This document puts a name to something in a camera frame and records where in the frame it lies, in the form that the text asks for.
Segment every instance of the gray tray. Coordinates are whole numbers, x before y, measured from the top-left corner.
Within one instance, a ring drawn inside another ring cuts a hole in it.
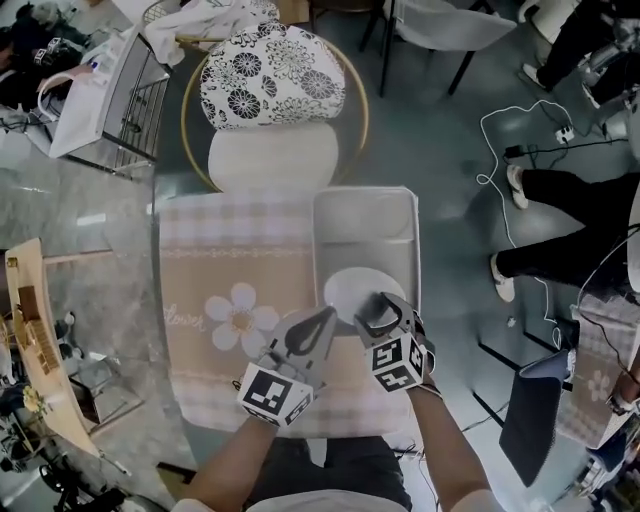
[[[418,199],[404,187],[334,187],[313,201],[316,301],[336,272],[369,267],[393,277],[420,311]],[[337,335],[355,334],[339,322]]]

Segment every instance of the white sneaker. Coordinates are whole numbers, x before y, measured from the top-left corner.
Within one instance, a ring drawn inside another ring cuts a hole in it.
[[[498,270],[497,264],[498,255],[491,256],[491,275],[493,276],[493,284],[496,287],[496,291],[500,298],[505,302],[513,302],[516,298],[516,287],[513,284],[513,277],[504,277]]]
[[[596,99],[593,97],[593,94],[591,94],[591,90],[589,89],[587,84],[585,83],[582,84],[582,90],[584,91],[584,95],[587,97],[589,102],[593,105],[593,108],[598,110],[600,108],[600,103],[598,103]]]
[[[534,84],[536,84],[538,87],[541,87],[545,91],[547,90],[547,88],[538,81],[538,68],[534,68],[531,64],[523,64],[522,71]]]
[[[511,187],[511,196],[515,205],[521,210],[529,208],[529,200],[522,190],[522,167],[509,165],[507,167],[507,181]]]

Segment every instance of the floor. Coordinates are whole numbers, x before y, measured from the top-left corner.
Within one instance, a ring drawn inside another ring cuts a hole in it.
[[[503,16],[515,18],[515,3],[492,3]],[[521,63],[533,62],[538,48],[535,32],[526,25],[477,54],[453,97],[447,96],[446,90],[461,55],[430,55],[426,50],[397,43],[387,95],[380,99],[376,91],[381,27],[366,52],[357,51],[366,21],[365,16],[332,13],[318,21],[320,35],[339,46],[356,66],[370,103],[369,140],[345,182],[404,185],[419,197],[422,316],[427,335],[438,350],[436,380],[458,424],[464,427],[486,417],[471,390],[497,409],[508,399],[512,378],[510,370],[480,353],[476,341],[481,338],[524,363],[544,353],[525,341],[522,330],[550,339],[552,329],[552,324],[543,320],[545,294],[539,283],[519,280],[517,299],[511,305],[495,294],[488,257],[507,248],[508,241],[498,194],[492,187],[478,185],[475,179],[478,173],[490,173],[493,168],[479,120],[495,109],[528,107],[536,99],[545,98],[562,103],[576,128],[586,133],[593,112],[577,92],[576,77],[563,82],[554,95],[541,95],[519,76]],[[86,457],[77,460],[83,467],[93,465],[92,474],[102,469],[108,478],[164,504],[170,500],[151,470],[155,463],[162,460],[194,467],[194,462],[203,463],[228,436],[180,419],[166,378],[163,333],[158,326],[160,305],[154,296],[155,231],[149,215],[154,194],[157,204],[174,195],[207,192],[191,170],[176,135],[182,94],[197,61],[197,55],[189,55],[177,68],[167,91],[155,181],[149,169],[138,170],[140,181],[132,183],[33,154],[23,162],[12,163],[10,169],[0,170],[0,215],[4,220],[0,225],[1,247],[40,236],[47,254],[106,247],[117,254],[111,260],[80,268],[65,265],[50,275],[54,310],[76,311],[78,338],[94,350],[117,357],[123,373],[148,399],[144,412],[132,418],[137,422],[135,428],[114,429],[104,440],[105,449],[133,470],[133,478],[117,475],[108,465],[101,468],[91,464]],[[344,137],[340,140],[346,141],[345,155],[358,129],[354,123],[359,117],[349,110],[352,108],[356,107],[347,106],[336,127]],[[562,119],[557,109],[547,107],[547,111]],[[203,116],[197,100],[193,99],[189,112],[195,123],[190,132],[193,150],[204,165],[211,131],[200,124]],[[556,147],[556,129],[556,123],[540,110],[526,115],[509,112],[487,122],[487,134],[499,154],[515,144]],[[575,142],[585,140],[600,138],[596,134],[586,139],[577,136]],[[553,155],[541,156],[538,166],[549,165],[552,159]],[[527,166],[529,162],[523,159],[521,164]],[[633,165],[630,150],[619,143],[571,151],[558,167],[595,181],[622,175]],[[506,193],[502,163],[497,176],[498,186]],[[564,214],[542,205],[532,205],[523,213],[507,201],[506,211],[512,236],[519,244],[566,234],[578,227]],[[550,289],[549,316],[568,316],[577,290],[555,285]],[[507,320],[512,316],[516,325],[509,328]],[[525,489],[498,448],[498,436],[499,429],[491,421],[467,434],[498,498],[510,512],[527,510],[535,500],[554,501],[584,462],[584,450],[558,436],[538,481]],[[414,440],[418,440],[415,425],[389,437],[390,444],[403,448]],[[320,460],[322,442],[312,444],[314,457]],[[418,462],[407,459],[403,468],[415,510],[435,510]]]

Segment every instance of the white cushion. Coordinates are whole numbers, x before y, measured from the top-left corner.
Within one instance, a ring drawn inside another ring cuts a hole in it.
[[[336,117],[344,71],[329,48],[298,27],[269,21],[217,45],[202,70],[200,98],[218,130]]]
[[[326,187],[338,163],[338,140],[326,123],[218,131],[209,176],[223,191],[260,187]]]

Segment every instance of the pink checkered placemat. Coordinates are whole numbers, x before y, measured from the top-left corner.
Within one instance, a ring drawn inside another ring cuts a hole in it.
[[[581,309],[590,320],[605,328],[607,338],[620,352],[623,364],[629,367],[637,352],[640,308],[621,297],[605,303],[587,295]],[[621,373],[615,351],[597,325],[576,311],[573,317],[580,323],[573,392],[562,396],[556,429],[589,448],[599,448],[630,415],[617,416],[606,404]]]
[[[187,421],[237,429],[247,414],[231,380],[277,319],[315,305],[311,200],[299,191],[256,190],[180,197],[161,207],[170,375]],[[387,393],[369,375],[361,345],[357,338],[334,341],[328,386],[279,435],[361,437],[404,428],[408,398]]]

